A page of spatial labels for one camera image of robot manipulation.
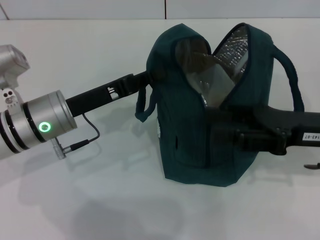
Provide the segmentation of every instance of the black stripe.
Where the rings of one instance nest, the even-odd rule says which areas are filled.
[[[20,153],[16,148],[15,146],[11,143],[8,135],[6,134],[6,131],[4,129],[4,126],[2,125],[2,121],[0,119],[0,134],[1,134],[1,137],[3,138],[5,144],[8,146],[8,148],[11,150],[11,152],[13,152],[14,154],[18,154]]]
[[[30,128],[32,129],[34,135],[36,136],[36,138],[41,142],[41,143],[45,143],[46,140],[41,136],[40,132],[38,131],[38,128],[34,122],[34,120],[31,117],[30,111],[29,111],[29,107],[28,107],[28,103],[25,102],[24,104],[22,104],[22,108],[25,114],[26,119],[28,120],[28,123],[30,125]]]
[[[21,137],[19,136],[19,134],[17,133],[17,130],[14,126],[14,123],[12,122],[12,118],[10,116],[10,113],[8,110],[6,110],[4,112],[4,116],[5,116],[5,120],[6,123],[9,126],[9,129],[12,133],[12,136],[14,137],[16,143],[20,146],[20,148],[22,148],[23,150],[28,150],[29,148],[25,145],[24,141],[22,141]]]

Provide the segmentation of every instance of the dark green fabric bag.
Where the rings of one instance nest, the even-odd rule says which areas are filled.
[[[294,110],[303,112],[294,65],[267,33],[241,23],[213,54],[208,42],[183,24],[157,39],[146,64],[153,78],[149,107],[145,111],[146,89],[141,89],[135,115],[144,122],[157,105],[167,179],[220,187],[238,181],[257,152],[240,151],[232,144],[233,132],[245,126],[231,125],[229,133],[222,133],[224,123],[205,122],[205,109],[267,106],[274,59],[289,78]]]

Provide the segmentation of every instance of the black cable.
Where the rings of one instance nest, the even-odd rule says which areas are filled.
[[[99,132],[98,128],[96,128],[96,126],[95,126],[92,122],[89,121],[89,119],[86,117],[86,115],[85,115],[84,113],[82,113],[82,116],[83,116],[84,120],[86,120],[86,122],[87,122],[88,124],[90,124],[91,127],[93,127],[94,130],[95,130],[96,133],[97,133],[97,136],[95,136],[94,138],[92,138],[92,139],[89,140],[89,143],[91,143],[91,142],[93,142],[94,140],[97,140],[97,139],[100,137],[100,132]]]

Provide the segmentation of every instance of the white table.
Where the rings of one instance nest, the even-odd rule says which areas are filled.
[[[157,37],[181,22],[212,49],[240,22],[269,33],[295,64],[306,111],[320,112],[320,19],[0,21],[0,45],[31,64],[19,78],[25,101],[58,89],[69,98],[144,71]],[[185,185],[164,178],[157,114],[140,123],[136,99],[88,113],[101,137],[65,160],[48,142],[0,161],[0,240],[320,239],[320,171],[303,167],[320,162],[320,148],[260,153],[226,188]],[[293,108],[277,62],[269,104]],[[64,146],[95,135],[76,122]]]

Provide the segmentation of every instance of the green led ring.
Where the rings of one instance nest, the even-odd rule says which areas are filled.
[[[51,129],[50,123],[43,121],[42,123],[39,124],[39,130],[43,133],[49,132]]]

